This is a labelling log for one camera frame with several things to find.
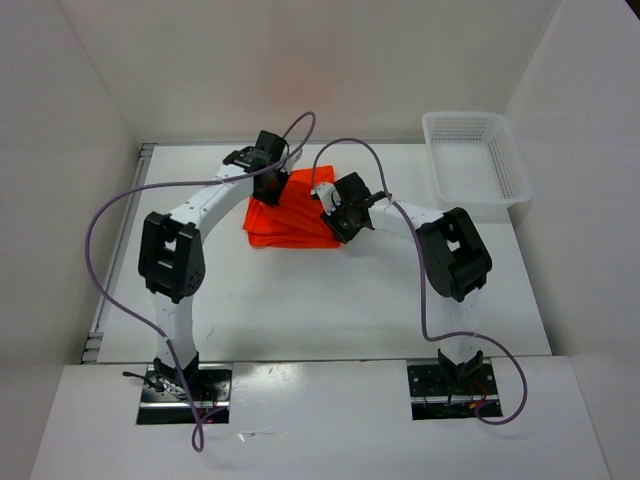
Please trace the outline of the orange mesh shorts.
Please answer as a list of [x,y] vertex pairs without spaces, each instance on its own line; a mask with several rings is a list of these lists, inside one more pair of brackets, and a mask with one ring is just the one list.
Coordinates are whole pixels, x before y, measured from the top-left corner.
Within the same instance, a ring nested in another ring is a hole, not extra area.
[[243,229],[254,248],[333,249],[341,242],[321,219],[322,204],[311,198],[312,169],[294,170],[277,206],[249,199]]

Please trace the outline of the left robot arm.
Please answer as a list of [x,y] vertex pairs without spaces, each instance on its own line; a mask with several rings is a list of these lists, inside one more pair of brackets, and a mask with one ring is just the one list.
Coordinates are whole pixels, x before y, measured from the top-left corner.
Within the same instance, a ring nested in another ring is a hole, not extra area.
[[193,336],[193,300],[203,284],[203,244],[213,228],[240,202],[252,197],[276,205],[300,155],[286,158],[285,138],[261,131],[254,145],[235,150],[214,180],[168,213],[143,222],[138,273],[153,294],[159,340],[154,372],[165,389],[185,400],[204,391]]

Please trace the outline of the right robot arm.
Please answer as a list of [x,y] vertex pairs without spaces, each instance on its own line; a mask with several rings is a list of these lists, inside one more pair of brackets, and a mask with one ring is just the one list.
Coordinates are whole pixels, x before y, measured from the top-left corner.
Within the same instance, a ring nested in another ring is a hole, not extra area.
[[425,338],[438,345],[440,385],[448,394],[460,393],[479,372],[484,354],[474,337],[480,325],[479,300],[493,263],[466,210],[442,212],[395,200],[384,191],[373,193],[351,173],[311,189],[323,208],[321,219],[334,237],[346,244],[364,228],[393,233],[416,246],[421,299],[442,301],[436,325],[428,334],[428,306],[421,307]]

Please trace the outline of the white plastic basket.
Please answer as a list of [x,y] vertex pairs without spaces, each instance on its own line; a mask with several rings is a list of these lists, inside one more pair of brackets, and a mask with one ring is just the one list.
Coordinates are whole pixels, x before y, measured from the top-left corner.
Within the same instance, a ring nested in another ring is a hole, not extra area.
[[504,207],[531,200],[532,189],[506,117],[439,111],[422,117],[438,198],[460,206]]

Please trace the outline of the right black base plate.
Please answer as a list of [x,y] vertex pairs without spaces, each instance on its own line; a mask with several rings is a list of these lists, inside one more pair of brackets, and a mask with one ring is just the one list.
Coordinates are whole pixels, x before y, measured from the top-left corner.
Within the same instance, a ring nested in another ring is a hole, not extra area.
[[436,360],[408,362],[406,369],[414,421],[474,418],[477,407],[483,418],[503,416],[493,367],[488,361],[470,380],[452,389]]

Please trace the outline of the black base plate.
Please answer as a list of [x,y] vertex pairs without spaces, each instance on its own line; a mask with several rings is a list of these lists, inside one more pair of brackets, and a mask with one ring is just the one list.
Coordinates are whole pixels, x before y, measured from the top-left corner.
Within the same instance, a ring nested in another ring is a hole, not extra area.
[[414,421],[474,418],[477,407],[483,418],[503,416],[493,367],[488,361],[470,380],[452,389],[436,360],[408,362],[406,369]]
[[[227,424],[230,415],[232,366],[230,364],[203,364],[199,373],[200,384],[192,390],[195,409],[204,416],[205,424]],[[146,380],[141,389],[137,425],[194,424],[192,412],[184,391],[173,387],[148,365]]]

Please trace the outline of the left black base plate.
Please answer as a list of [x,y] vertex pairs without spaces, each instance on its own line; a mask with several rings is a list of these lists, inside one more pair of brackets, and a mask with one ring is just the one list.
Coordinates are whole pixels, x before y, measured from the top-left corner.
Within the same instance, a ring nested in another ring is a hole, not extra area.
[[[199,373],[200,384],[192,390],[195,409],[204,416],[205,424],[227,424],[230,415],[232,366],[230,364],[203,364]],[[184,391],[173,387],[148,365],[146,380],[141,389],[137,425],[194,424],[192,412]]]

